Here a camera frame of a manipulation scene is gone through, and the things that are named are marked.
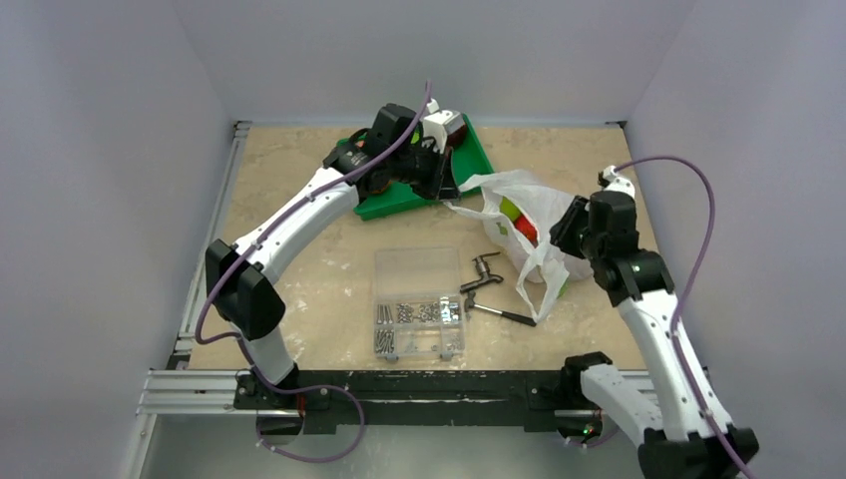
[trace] metal frame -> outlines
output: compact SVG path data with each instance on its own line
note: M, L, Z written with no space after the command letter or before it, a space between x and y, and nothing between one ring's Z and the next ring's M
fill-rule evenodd
M237 382L235 376L245 370L184 370L148 372L136 410L136 424L130 451L121 477L140 479L147 459L159 416L268 416L298 417L293 409L246 410L234 409ZM657 403L657 395L647 371L621 371L627 383L643 397ZM558 410L556 417L591 417L596 411L582 409Z
M252 122L237 122L233 127L232 145L229 147L229 157L223 173L223 181L220 184L220 190L214 201L214 210L211 215L209 230L206 232L205 241L198 247L197 267L189 287L186 305L183 310L180 333L174 347L174 355L191 354L191 350L194 348L194 332L197 329L197 320L200 317L200 309L203 306L203 298L206 295L206 269L204 267L206 245L217 238L223 229L228 205L231 201L232 190L237 179L237 172L243 160L246 138L249 135L249 129L251 127Z

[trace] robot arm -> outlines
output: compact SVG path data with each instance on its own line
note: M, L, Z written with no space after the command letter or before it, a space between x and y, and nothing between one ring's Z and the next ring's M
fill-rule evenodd
M638 446L640 466L652 477L723 477L731 461L715 443L706 414L748 461L758 444L749 429L736 429L713 391L705 389L700 410L672 344L670 318L677 305L674 285L659 254L640 249L635 187L614 167L600 173L603 189L576 197L552 228L552 243L587 258L594 280L609 295L634 336L657 394L658 406L628 384L602 354L569 358L571 386L605 410ZM674 334L697 384L707 384L680 323Z
M232 245L218 239L207 248L206 283L210 293L224 272L248 253L213 304L220 316L243 337L242 343L249 356L271 383L285 388L296 380L296 365L278 327L285 304L273 285L320 232L352 211L367 196L387 188L391 181L410 185L414 193L425 199L458 198L458 187L452 175L452 147L457 144L455 134L463 126L463 120L458 127L454 120L442 121L444 111L439 110L434 100L428 108L430 115L417 126L423 128L423 137L418 143L407 140L386 161L367 173L316 195L316 189L339 181L379 156L414 120L414 111L399 105L386 105L370 129L356 132L347 142L335 147L308 184L267 221ZM461 117L455 112L448 113L450 119ZM433 115L437 117L434 120L430 118ZM303 198L308 199L308 203L258 244L262 233Z

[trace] plastic lid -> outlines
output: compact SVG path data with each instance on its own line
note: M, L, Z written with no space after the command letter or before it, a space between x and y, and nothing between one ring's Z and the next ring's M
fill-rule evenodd
M457 294L461 284L454 247L382 249L376 252L375 294Z

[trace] white plastic bag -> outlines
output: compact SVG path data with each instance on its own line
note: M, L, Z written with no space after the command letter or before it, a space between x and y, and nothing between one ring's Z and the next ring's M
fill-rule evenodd
M448 207L461 216L482 221L488 238L506 251L520 272L517 293L529 305L535 322L540 322L549 315L568 276L571 279L582 279L592 273L586 261L564 254L550 244L550 229L561 219L573 196L547 187L525 170L474 175L459 189L466 192L477 187L482 188L482 198L485 200L480 212L452 205ZM519 208L535 227L538 232L537 246L533 246L500 212L503 197ZM537 309L526 294L523 286L526 280L547 284L544 299Z

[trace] purple cable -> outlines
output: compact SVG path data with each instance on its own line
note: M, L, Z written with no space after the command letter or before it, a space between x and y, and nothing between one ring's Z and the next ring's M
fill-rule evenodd
M590 442L590 443L586 444L586 446L588 446L588 449L602 446L603 444L610 441L615 435L617 435L618 432L620 432L620 428L618 426L615 426L615 428L612 429L611 432L603 434L602 436L600 436L599 439L597 439L594 442Z
M725 434L719 429L719 424L713 418L713 414L710 413L710 409L707 406L707 400L705 399L705 395L702 393L702 389L699 387L699 384L696 383L696 378L693 376L693 370L690 368L690 364L687 362L687 358L684 356L684 351L681 350L681 341L678 339L676 332L678 331L678 324L681 322L681 310L684 308L684 304L687 302L687 297L690 295L690 290L693 288L693 282L696 280L696 275L699 273L699 267L702 266L702 260L705 258L705 252L708 250L708 245L711 243L711 234L713 234L713 226L714 226L714 194L713 188L711 187L711 183L708 178L705 176L705 173L699 169L698 166L694 165L692 162L685 160L684 158L674 157L670 155L661 155L656 157L646 157L641 158L639 160L632 160L628 163L623 163L615 167L616 171L622 171L628 167L633 167L634 165L639 165L641 163L652 162L655 160L664 160L670 162L677 162L681 163L694 172L699 176L699 179L702 180L702 184L705 186L705 191L708 194L708 228L705 231L705 239L702 241L702 248L699 249L699 255L696 257L696 261L693 263L693 268L690 270L690 276L687 278L687 284L684 285L684 290L681 292L681 296L678 297L678 304L675 307L675 310L672 312L672 317L669 322L669 330L672 337L672 348L675 350L675 355L678 357L678 362L681 364L681 370L684 372L684 377L687 379L687 382L690 384L690 389L693 391L693 396L696 398L696 403L699 405L699 409L701 409L702 413L705 416L705 421L707 421L708 426L711 428L711 431L716 435L717 440L722 445L725 452L731 458L734 465L737 466L737 469L740 470L748 479L756 479L755 475L752 474L752 471L749 467L743 462L740 456L737 455L737 452L728 443L728 439L725 437Z
M400 145L403 144L403 142L405 142L406 139L408 139L408 137L411 136L411 134L414 132L414 129L417 128L417 124L420 122L420 119L423 118L423 115L426 113L426 105L429 104L429 101L431 99L432 99L432 82L429 81L429 80L426 80L426 94L425 94L425 98L423 99L423 104L420 106L420 109L417 111L417 114L414 116L414 119L411 121L411 123L408 124L408 128L406 128L405 131L402 132L402 135L399 136L397 141L394 142L390 147L388 147L380 155L376 156L376 158L374 158L371 162L369 162L365 166L358 168L358 169L344 175L343 177L338 178L337 180L333 180L333 181L331 181L331 182L329 182L329 183L327 183L327 184L325 184L321 187L316 188L315 190L313 190L311 192L311 194L309 196L306 196L306 197L299 199L299 201L297 201L296 203L291 205L291 207L289 209L282 212L278 216L278 218L276 218L276 220L274 220L267 227L267 229L264 230L258 236L258 238L255 239L255 242L253 244L251 244L232 263L232 265L223 273L223 275L220 277L220 279L217 281L217 283L214 285L214 287L209 292L209 296L206 298L206 301L203 303L203 308L200 310L200 317L198 318L198 321L197 321L197 329L195 330L195 333L194 333L194 339L197 342L197 344L200 344L200 345L212 344L213 342L219 341L219 340L224 339L226 337L233 337L233 338L237 339L238 346L240 347L241 352L243 353L244 357L246 358L246 361L250 364L250 367L252 367L252 371L255 373L255 375L258 377L258 379L264 384L264 386L266 386L271 391L276 392L278 394L299 394L299 393L313 391L313 390L317 390L317 389L330 389L330 390L338 391L338 392L345 394L347 397L350 398L352 403L355 405L355 408L358 409L358 417L360 419L360 421L359 421L360 427L358 429L358 434L355 436L355 439L352 441L352 444L350 444L346 449L344 449L343 451L341 451L337 454L334 454L334 455L331 455L331 456L328 456L328 457L317 457L317 458L300 456L298 454L283 451L281 449L276 448L275 446L269 446L259 436L258 442L261 443L264 447L266 447L271 452L281 454L283 456L289 457L291 459L295 459L297 461L310 462L310 463L331 462L331 461L340 459L341 457L343 457L343 456L349 454L350 452L352 452L352 450L355 449L356 446L358 446L358 443L361 442L361 438L364 436L364 410L361 408L361 403L359 403L358 400L355 398L355 396L353 396L352 393L350 393L346 389L340 388L338 386L333 386L333 385L330 385L330 384L301 387L299 389L280 389L280 388L276 387L274 384L270 383L270 381L266 377L264 377L264 375L261 373L261 371L258 370L257 367L255 367L255 364L254 364L254 361L252 360L252 357L249 356L249 353L247 352L246 348L243 345L243 342L242 342L243 338L241 337L240 334L238 334L235 331L229 331L229 332L223 332L221 334L216 334L216 335L209 337L209 338L204 338L202 336L203 325L206 323L206 316L209 314L209 310L212 308L212 303L217 298L217 295L220 294L220 290L223 289L223 285L226 284L227 281L229 281L229 279L234 274L235 270L238 269L238 267L241 266L246 261L246 259L255 251L256 246L258 244L261 244L262 242L267 240L267 237L269 237L279 227L279 225L281 225L285 220L287 220L291 215L293 215L294 212L296 212L297 210L302 208L305 204L309 203L311 201L311 199L313 199L314 197L322 195L323 193L331 190L336 185L338 185L342 182L354 180L357 177L364 175L365 173L369 172L370 170L375 168L377 165L382 163L385 159L387 159L392 153L394 153L394 151L396 151L397 148L400 147Z

